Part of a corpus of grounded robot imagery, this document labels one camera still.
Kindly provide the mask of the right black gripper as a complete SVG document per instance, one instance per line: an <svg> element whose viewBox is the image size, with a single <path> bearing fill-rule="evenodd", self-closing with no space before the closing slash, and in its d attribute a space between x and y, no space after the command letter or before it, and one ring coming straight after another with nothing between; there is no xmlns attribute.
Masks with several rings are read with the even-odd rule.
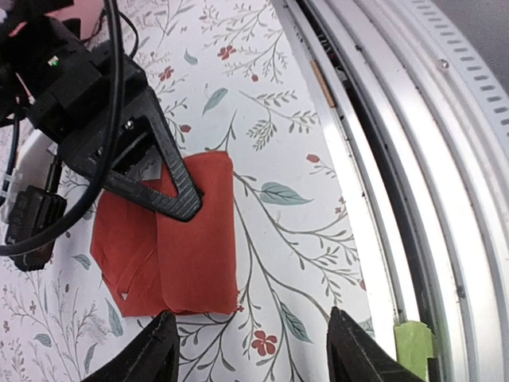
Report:
<svg viewBox="0 0 509 382"><path fill-rule="evenodd" d="M80 39L80 20L40 16L1 43L1 58L14 83L33 97L29 121L59 145L68 167L90 178L109 125L111 47L87 49ZM123 57L125 93L111 170L104 189L151 211L182 222L201 209L201 195L175 143L146 74ZM176 186L170 197L127 177L155 146Z"/></svg>

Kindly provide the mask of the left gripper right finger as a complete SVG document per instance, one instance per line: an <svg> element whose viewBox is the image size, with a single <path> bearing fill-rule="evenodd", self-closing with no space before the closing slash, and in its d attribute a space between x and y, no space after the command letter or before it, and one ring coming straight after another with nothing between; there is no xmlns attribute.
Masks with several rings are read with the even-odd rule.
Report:
<svg viewBox="0 0 509 382"><path fill-rule="evenodd" d="M333 307L327 331L329 379L333 382L420 381L391 358L344 310Z"/></svg>

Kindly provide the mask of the red cloth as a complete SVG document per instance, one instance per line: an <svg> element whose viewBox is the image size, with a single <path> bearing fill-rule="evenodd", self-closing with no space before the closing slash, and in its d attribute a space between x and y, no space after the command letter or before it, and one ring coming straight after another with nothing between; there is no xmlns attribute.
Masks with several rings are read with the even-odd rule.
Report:
<svg viewBox="0 0 509 382"><path fill-rule="evenodd" d="M99 199L90 253L123 317L237 309L232 160L216 151L185 165L204 194L189 222L108 191Z"/></svg>

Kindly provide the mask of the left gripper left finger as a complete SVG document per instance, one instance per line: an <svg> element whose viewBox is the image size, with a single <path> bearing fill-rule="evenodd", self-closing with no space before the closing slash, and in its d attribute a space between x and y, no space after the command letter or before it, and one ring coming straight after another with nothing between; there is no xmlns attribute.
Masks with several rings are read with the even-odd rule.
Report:
<svg viewBox="0 0 509 382"><path fill-rule="evenodd" d="M85 380L150 382L178 380L179 336L175 316L161 312L114 359Z"/></svg>

